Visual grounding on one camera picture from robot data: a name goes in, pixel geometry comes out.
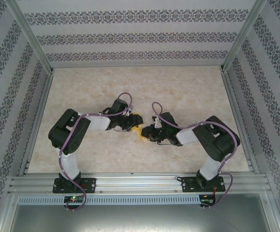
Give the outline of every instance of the patterned wallpaper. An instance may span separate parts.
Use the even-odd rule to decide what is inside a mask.
[[[0,206],[8,178],[18,175],[47,77],[0,0]]]
[[[223,63],[255,0],[19,0],[53,67]]]
[[[261,172],[280,211],[280,0],[269,0],[228,75]]]

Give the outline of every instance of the black bracket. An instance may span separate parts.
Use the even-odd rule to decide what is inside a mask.
[[[186,177],[177,177],[177,180],[181,182],[183,192],[213,192],[214,187],[216,192],[225,192],[225,184],[223,177],[215,177],[209,186],[206,186],[204,189],[197,183],[196,176],[186,176]]]
[[[85,190],[85,193],[95,193],[96,180],[96,178],[80,178],[76,183]],[[56,178],[54,181],[53,193],[82,193],[82,191],[73,184],[70,187],[70,185],[66,185],[61,178]]]

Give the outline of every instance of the gray slotted strip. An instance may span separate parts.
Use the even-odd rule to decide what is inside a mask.
[[[21,196],[18,205],[62,205],[64,196]],[[200,204],[199,195],[88,196],[86,205]]]

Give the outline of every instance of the enclosure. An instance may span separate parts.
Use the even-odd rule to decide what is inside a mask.
[[[180,126],[215,115],[238,134],[218,206],[177,181],[202,167],[200,143],[100,130],[77,150],[94,192],[66,211],[48,133],[122,92],[142,127],[157,101]],[[280,0],[0,0],[0,231],[213,229],[280,231]]]

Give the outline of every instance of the beige tabletop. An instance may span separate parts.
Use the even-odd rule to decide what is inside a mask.
[[[122,92],[133,96],[133,112],[150,125],[158,101],[176,123],[187,126],[216,115],[234,132],[236,124],[217,66],[144,66],[56,69],[29,173],[59,172],[58,156],[47,135],[68,108],[98,113]],[[122,97],[129,102],[128,96]],[[207,153],[199,142],[160,146],[136,132],[90,131],[77,150],[84,173],[196,172]],[[248,171],[240,146],[223,171]]]

